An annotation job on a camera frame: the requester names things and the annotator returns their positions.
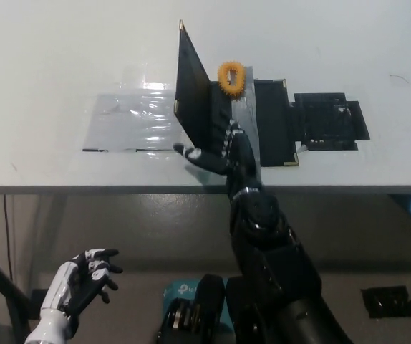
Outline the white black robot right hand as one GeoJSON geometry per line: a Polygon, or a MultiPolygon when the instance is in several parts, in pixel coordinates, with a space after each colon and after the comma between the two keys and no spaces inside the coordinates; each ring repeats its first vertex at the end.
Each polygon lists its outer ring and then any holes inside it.
{"type": "Polygon", "coordinates": [[[236,120],[230,120],[218,155],[182,143],[174,144],[173,149],[193,165],[225,176],[231,201],[241,194],[258,193],[262,189],[251,142],[236,120]]]}

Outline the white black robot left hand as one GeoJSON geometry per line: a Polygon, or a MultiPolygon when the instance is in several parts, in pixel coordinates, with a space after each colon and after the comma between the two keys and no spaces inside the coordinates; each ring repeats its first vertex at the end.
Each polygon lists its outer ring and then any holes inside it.
{"type": "Polygon", "coordinates": [[[41,310],[58,310],[67,317],[79,317],[97,297],[110,302],[108,290],[118,290],[111,274],[122,268],[110,262],[117,249],[88,249],[63,263],[47,290],[41,310]]]}

